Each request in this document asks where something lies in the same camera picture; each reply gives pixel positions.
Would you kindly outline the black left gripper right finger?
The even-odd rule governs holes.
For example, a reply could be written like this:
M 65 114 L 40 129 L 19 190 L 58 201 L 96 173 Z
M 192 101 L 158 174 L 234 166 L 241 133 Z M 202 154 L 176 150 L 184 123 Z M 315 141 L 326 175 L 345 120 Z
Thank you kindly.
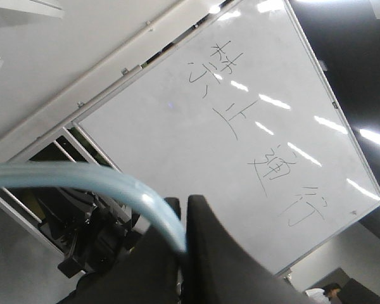
M 204 196 L 187 201 L 184 303 L 308 303 L 256 262 L 224 229 Z

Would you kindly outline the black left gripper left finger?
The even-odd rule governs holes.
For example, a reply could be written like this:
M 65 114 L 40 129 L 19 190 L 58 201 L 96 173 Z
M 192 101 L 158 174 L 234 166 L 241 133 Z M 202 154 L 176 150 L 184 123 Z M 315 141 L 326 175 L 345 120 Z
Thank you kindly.
M 152 225 L 104 274 L 89 274 L 60 303 L 177 303 L 177 256 Z

